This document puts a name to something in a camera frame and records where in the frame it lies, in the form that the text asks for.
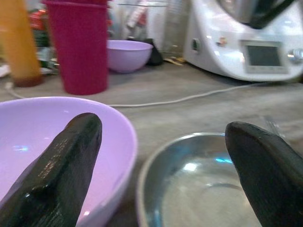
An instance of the gray countertop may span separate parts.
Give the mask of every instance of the gray countertop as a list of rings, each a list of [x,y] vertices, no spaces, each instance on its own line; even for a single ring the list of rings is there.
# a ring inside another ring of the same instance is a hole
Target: gray countertop
[[[5,89],[9,78],[0,79],[0,101],[12,100]],[[110,74],[109,89],[81,96],[105,104],[141,104],[169,101],[212,90],[248,85],[249,82],[214,75],[195,67],[164,64],[133,74]],[[25,97],[71,96],[59,76],[46,76],[45,83],[16,88]],[[223,132],[227,123],[247,121],[262,124],[271,115],[295,149],[303,146],[303,85],[263,84],[185,102],[142,108],[119,108],[133,123],[139,138],[139,155],[133,176],[117,213],[107,226],[136,226],[134,195],[136,179],[146,158],[164,143],[193,132]]]

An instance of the power cord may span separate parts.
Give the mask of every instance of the power cord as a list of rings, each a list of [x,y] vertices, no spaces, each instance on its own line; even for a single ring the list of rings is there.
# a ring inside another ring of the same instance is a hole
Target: power cord
[[[226,88],[226,89],[209,91],[209,92],[205,92],[205,93],[202,93],[202,94],[187,96],[187,97],[183,97],[183,98],[180,98],[180,99],[165,101],[165,102],[143,103],[143,104],[112,104],[112,105],[108,105],[108,106],[111,106],[111,107],[114,107],[114,108],[134,108],[134,107],[147,107],[147,106],[155,106],[155,105],[168,105],[168,104],[184,102],[184,101],[194,99],[194,98],[202,98],[202,97],[210,96],[210,95],[213,95],[213,94],[224,93],[224,92],[238,90],[238,89],[244,89],[244,88],[248,88],[248,87],[257,87],[257,86],[270,84],[270,83],[271,82],[264,82],[264,83],[254,83],[254,84],[230,87],[230,88]],[[25,98],[24,96],[21,96],[21,95],[19,95],[18,93],[16,93],[14,91],[14,84],[12,82],[7,82],[6,85],[5,85],[5,89],[7,90],[7,92],[10,95],[14,96],[15,98],[20,98],[20,99]]]

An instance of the bowl rim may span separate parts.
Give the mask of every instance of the bowl rim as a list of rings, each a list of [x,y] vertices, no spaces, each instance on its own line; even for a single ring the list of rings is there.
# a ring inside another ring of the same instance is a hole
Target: bowl rim
[[[130,161],[129,161],[130,164],[127,165],[127,168],[125,169],[124,173],[122,174],[122,177],[119,178],[118,183],[116,183],[115,186],[113,187],[112,192],[108,196],[106,196],[103,201],[99,202],[97,204],[97,206],[90,212],[89,215],[87,215],[85,217],[81,217],[81,220],[79,222],[79,224],[81,224],[81,222],[84,222],[84,221],[90,219],[91,217],[94,218],[95,214],[100,209],[102,209],[104,206],[108,205],[110,203],[110,201],[114,200],[114,198],[119,194],[119,190],[125,184],[127,184],[128,180],[129,180],[129,177],[131,176],[131,173],[132,173],[133,168],[135,166],[137,155],[138,155],[138,138],[137,138],[136,131],[134,129],[134,126],[130,122],[130,120],[126,116],[124,116],[124,114],[119,112],[118,110],[116,110],[116,109],[114,109],[114,108],[112,108],[112,107],[110,107],[110,106],[108,106],[104,103],[100,103],[100,102],[85,99],[85,98],[67,97],[67,96],[45,96],[45,97],[14,99],[14,100],[0,102],[0,108],[8,106],[10,104],[17,104],[17,103],[24,103],[24,102],[34,102],[35,100],[38,100],[38,101],[39,100],[48,100],[48,101],[73,100],[73,101],[88,102],[88,103],[91,103],[91,104],[94,104],[94,105],[99,105],[99,106],[105,107],[107,109],[111,109],[111,111],[115,112],[117,115],[120,115],[125,120],[125,123],[127,124],[127,126],[129,126],[131,137],[132,137],[132,142],[134,144],[134,150],[132,152],[132,156],[131,156]]]
[[[146,45],[145,48],[138,48],[138,49],[124,49],[124,48],[113,48],[113,47],[109,47],[107,45],[107,49],[108,50],[115,50],[115,51],[146,51],[146,50],[150,50],[153,48],[153,46],[151,44],[145,43],[145,42],[139,42],[139,41],[132,41],[132,40],[108,40],[107,43],[141,43]]]
[[[136,187],[136,198],[135,198],[135,206],[136,206],[136,213],[137,213],[137,221],[140,227],[149,227],[148,225],[148,217],[145,212],[144,207],[144,186],[146,182],[146,176],[150,170],[151,165],[153,164],[154,160],[168,148],[169,146],[173,145],[176,142],[179,142],[181,140],[186,140],[192,137],[199,137],[199,136],[216,136],[216,137],[222,137],[225,136],[224,132],[194,132],[191,134],[183,135],[181,137],[178,137],[176,139],[173,139],[161,147],[159,147],[151,156],[147,158],[147,160],[144,162],[143,167],[140,170],[138,181],[137,181],[137,187]]]

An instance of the orange bottle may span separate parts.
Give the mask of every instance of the orange bottle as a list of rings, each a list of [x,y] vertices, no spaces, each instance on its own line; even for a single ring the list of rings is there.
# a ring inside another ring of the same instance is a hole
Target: orange bottle
[[[42,83],[36,47],[23,0],[1,0],[0,40],[18,87]]]

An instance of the lavender plastic bowl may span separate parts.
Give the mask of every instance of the lavender plastic bowl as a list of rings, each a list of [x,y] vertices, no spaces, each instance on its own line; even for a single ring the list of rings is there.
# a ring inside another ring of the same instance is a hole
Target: lavender plastic bowl
[[[0,103],[0,200],[68,121],[85,112],[99,116],[103,135],[77,227],[106,224],[125,192],[135,164],[137,139],[120,112],[86,99],[42,97]]]
[[[108,40],[108,67],[128,73],[143,67],[152,53],[152,45],[127,40]]]

